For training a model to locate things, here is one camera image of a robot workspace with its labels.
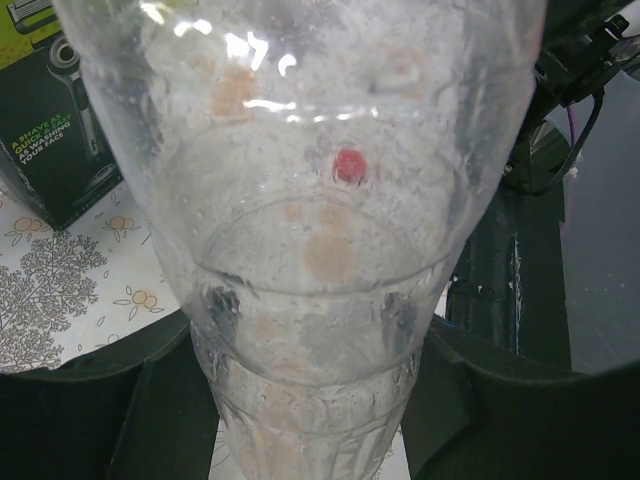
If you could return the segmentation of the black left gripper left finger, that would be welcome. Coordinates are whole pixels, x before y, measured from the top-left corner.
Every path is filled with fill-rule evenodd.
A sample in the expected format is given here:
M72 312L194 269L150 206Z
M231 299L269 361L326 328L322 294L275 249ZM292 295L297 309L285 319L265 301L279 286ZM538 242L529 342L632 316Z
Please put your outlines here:
M55 370L1 377L4 479L206 479L218 412L175 312Z

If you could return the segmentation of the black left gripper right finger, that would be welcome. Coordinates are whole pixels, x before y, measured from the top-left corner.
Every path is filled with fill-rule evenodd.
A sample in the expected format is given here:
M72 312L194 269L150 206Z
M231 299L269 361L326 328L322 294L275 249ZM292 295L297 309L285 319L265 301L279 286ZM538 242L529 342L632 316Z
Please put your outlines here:
M402 420L413 479L636 479L639 366L596 375L434 317Z

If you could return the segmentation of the clear plastic bottle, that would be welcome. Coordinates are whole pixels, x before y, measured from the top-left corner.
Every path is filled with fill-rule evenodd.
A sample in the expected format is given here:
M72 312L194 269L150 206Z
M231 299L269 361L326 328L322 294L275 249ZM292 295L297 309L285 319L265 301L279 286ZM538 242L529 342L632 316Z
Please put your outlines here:
M543 1L58 1L248 479L368 479L535 88ZM341 149L361 185L332 176Z

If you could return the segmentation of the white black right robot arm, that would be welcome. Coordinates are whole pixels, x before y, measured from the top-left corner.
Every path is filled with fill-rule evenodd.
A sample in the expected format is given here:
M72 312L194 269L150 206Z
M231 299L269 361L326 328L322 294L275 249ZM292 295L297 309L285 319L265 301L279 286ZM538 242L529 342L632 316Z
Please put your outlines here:
M527 196L552 190L569 173L602 110L605 86L639 58L639 36L627 36L630 19L622 11L631 3L550 1L547 3L542 48L535 65L536 89L502 184ZM534 162L533 144L545 118L556 107L570 106L590 96L593 107L569 152L553 166Z

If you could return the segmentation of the red bottle cap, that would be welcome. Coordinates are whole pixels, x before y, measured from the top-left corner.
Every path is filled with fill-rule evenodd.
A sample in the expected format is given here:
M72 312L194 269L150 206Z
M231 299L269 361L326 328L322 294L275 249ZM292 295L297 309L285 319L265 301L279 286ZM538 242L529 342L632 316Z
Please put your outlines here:
M341 149L332 165L332 176L348 185L361 185L368 175L364 155L355 149Z

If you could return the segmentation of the green Gillette razor box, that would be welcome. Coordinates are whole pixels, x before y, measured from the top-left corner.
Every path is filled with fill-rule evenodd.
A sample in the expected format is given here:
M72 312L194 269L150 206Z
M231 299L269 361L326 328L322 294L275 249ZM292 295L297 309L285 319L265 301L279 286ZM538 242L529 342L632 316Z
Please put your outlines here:
M2 186L63 230L121 179L51 2L2 2Z

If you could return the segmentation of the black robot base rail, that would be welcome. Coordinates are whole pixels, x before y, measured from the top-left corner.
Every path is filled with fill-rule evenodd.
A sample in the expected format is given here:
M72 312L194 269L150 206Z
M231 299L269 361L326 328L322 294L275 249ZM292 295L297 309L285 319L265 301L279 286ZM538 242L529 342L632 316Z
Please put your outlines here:
M512 353L571 369L564 220L562 185L539 196L500 187L454 269L446 320Z

